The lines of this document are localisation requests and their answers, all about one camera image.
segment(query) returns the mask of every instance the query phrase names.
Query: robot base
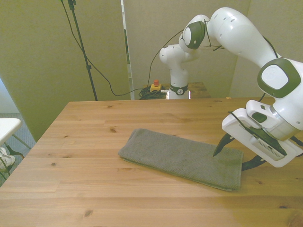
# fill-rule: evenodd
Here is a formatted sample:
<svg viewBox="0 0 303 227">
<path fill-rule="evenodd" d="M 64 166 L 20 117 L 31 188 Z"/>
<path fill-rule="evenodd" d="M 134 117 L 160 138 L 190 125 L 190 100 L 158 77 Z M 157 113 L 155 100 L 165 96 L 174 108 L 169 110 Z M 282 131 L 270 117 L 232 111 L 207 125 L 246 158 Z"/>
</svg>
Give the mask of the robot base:
<svg viewBox="0 0 303 227">
<path fill-rule="evenodd" d="M 170 90 L 166 94 L 166 99 L 190 99 L 190 91 L 187 90 L 182 95 L 177 95 L 174 91 Z"/>
</svg>

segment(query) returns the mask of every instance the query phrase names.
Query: light stand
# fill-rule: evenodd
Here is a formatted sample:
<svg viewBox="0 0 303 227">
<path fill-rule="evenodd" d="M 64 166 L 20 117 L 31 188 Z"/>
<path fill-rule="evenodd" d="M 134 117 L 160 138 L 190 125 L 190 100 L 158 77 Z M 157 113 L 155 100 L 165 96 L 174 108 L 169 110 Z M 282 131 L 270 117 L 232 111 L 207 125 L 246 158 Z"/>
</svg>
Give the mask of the light stand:
<svg viewBox="0 0 303 227">
<path fill-rule="evenodd" d="M 96 94 L 96 91 L 95 91 L 94 82 L 93 82 L 93 78 L 92 78 L 91 72 L 90 72 L 91 66 L 88 63 L 88 60 L 87 60 L 87 57 L 86 57 L 86 54 L 85 54 L 85 50 L 84 50 L 84 46 L 83 46 L 80 30 L 79 30 L 79 27 L 78 27 L 78 22 L 77 22 L 75 11 L 74 11 L 75 10 L 74 5 L 76 5 L 76 0 L 68 0 L 68 4 L 70 6 L 70 10 L 72 12 L 72 16 L 74 17 L 74 21 L 75 21 L 75 25 L 76 25 L 76 28 L 77 28 L 77 32 L 78 32 L 78 36 L 79 36 L 79 40 L 80 40 L 80 44 L 81 44 L 81 48 L 82 48 L 82 52 L 83 52 L 85 63 L 86 63 L 86 69 L 87 69 L 87 71 L 89 73 L 89 79 L 90 79 L 91 87 L 93 89 L 95 100 L 98 101 L 97 94 Z"/>
</svg>

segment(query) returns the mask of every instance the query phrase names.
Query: gray towel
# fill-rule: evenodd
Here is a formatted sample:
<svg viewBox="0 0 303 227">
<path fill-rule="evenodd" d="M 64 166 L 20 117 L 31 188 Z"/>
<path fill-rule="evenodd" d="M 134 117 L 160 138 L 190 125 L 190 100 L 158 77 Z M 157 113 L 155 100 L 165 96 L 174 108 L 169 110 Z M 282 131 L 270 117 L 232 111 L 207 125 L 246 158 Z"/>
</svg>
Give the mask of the gray towel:
<svg viewBox="0 0 303 227">
<path fill-rule="evenodd" d="M 237 190 L 241 183 L 243 152 L 147 129 L 132 132 L 119 155 L 128 162 L 151 167 L 222 190 Z"/>
</svg>

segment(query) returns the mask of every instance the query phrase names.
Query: wood grain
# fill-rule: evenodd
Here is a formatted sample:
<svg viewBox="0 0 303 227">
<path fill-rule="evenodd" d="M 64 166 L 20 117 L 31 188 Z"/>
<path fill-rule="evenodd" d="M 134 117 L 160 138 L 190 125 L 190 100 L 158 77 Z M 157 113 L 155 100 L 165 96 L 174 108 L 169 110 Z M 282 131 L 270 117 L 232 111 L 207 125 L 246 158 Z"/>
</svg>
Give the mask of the wood grain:
<svg viewBox="0 0 303 227">
<path fill-rule="evenodd" d="M 245 171 L 225 192 L 117 154 L 136 128 L 217 144 L 227 111 L 248 100 L 69 103 L 0 188 L 0 227 L 303 226 L 303 157 Z"/>
</svg>

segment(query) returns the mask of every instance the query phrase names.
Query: white chair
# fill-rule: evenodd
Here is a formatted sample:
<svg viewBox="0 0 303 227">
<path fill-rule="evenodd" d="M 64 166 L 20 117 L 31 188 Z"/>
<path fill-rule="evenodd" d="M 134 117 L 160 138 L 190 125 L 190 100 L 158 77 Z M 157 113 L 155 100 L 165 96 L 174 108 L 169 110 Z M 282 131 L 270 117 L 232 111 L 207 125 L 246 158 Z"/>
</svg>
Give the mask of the white chair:
<svg viewBox="0 0 303 227">
<path fill-rule="evenodd" d="M 11 137 L 15 137 L 17 140 L 19 140 L 22 144 L 24 144 L 27 148 L 31 149 L 29 145 L 27 145 L 22 139 L 17 137 L 15 135 L 15 132 L 21 127 L 22 122 L 18 118 L 0 118 L 0 146 L 2 144 L 5 144 L 7 149 L 9 150 L 10 155 L 20 155 L 22 158 L 24 158 L 22 153 L 14 151 L 7 143 L 6 141 Z"/>
</svg>

